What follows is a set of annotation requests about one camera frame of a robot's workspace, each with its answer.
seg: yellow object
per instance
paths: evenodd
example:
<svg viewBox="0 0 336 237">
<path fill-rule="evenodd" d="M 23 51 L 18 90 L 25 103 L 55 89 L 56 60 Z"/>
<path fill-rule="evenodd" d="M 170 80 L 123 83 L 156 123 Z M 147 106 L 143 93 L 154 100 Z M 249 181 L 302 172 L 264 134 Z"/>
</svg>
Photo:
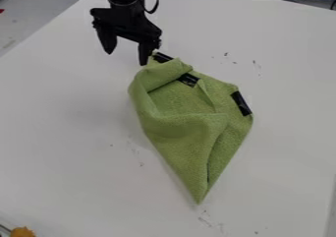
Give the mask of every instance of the yellow object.
<svg viewBox="0 0 336 237">
<path fill-rule="evenodd" d="M 36 237 L 35 234 L 26 227 L 14 228 L 11 232 L 11 237 Z"/>
</svg>

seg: towel tag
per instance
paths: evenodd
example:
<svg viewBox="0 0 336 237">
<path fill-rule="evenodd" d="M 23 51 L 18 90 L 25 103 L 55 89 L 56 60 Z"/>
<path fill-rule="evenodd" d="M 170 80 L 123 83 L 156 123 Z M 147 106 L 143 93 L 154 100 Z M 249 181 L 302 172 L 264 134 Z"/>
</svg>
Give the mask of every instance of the towel tag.
<svg viewBox="0 0 336 237">
<path fill-rule="evenodd" d="M 245 102 L 239 91 L 235 91 L 234 93 L 232 93 L 231 97 L 236 101 L 236 104 L 241 110 L 243 116 L 252 114 L 250 108 L 248 107 L 247 103 Z"/>
<path fill-rule="evenodd" d="M 187 85 L 187 86 L 189 86 L 191 88 L 193 88 L 196 85 L 196 83 L 198 82 L 198 80 L 199 80 L 198 77 L 193 76 L 193 75 L 188 74 L 188 73 L 182 75 L 178 79 L 179 82 L 181 82 L 181 83 L 183 83 L 183 84 L 185 84 L 185 85 Z"/>
</svg>

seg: white surface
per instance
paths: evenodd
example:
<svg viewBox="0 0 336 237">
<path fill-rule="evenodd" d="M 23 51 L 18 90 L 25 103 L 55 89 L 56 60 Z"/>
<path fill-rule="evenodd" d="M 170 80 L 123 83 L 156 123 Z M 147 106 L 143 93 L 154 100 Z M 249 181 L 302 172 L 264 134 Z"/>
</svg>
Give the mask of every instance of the white surface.
<svg viewBox="0 0 336 237">
<path fill-rule="evenodd" d="M 0 0 L 0 56 L 78 0 Z"/>
<path fill-rule="evenodd" d="M 120 39 L 108 56 L 91 28 L 89 9 L 103 5 L 81 0 L 1 58 L 0 210 L 43 236 L 322 236 L 336 172 L 334 12 L 161 0 L 161 50 L 237 84 L 254 112 L 197 207 L 140 130 L 127 95 L 137 46 Z"/>
</svg>

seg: robotic arm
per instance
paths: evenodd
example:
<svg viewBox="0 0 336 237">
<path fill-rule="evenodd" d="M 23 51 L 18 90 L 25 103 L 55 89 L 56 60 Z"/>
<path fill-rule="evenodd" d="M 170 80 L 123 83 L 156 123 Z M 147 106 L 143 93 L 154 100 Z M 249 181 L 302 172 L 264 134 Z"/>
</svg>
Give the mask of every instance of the robotic arm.
<svg viewBox="0 0 336 237">
<path fill-rule="evenodd" d="M 100 42 L 108 54 L 117 46 L 117 36 L 132 40 L 139 44 L 139 60 L 143 66 L 147 63 L 154 49 L 160 47 L 162 30 L 150 22 L 145 12 L 156 11 L 159 0 L 153 9 L 146 10 L 144 0 L 108 0 L 110 8 L 94 8 L 93 27 Z"/>
</svg>

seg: green towel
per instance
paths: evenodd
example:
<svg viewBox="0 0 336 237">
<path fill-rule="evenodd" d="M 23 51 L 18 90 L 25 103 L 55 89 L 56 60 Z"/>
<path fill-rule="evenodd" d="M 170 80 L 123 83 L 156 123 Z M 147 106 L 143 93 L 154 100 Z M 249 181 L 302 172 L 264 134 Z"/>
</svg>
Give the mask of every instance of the green towel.
<svg viewBox="0 0 336 237">
<path fill-rule="evenodd" d="M 199 80 L 176 81 L 186 73 Z M 180 59 L 163 64 L 151 59 L 130 85 L 144 132 L 198 204 L 252 125 L 252 116 L 243 116 L 231 97 L 236 91 Z"/>
</svg>

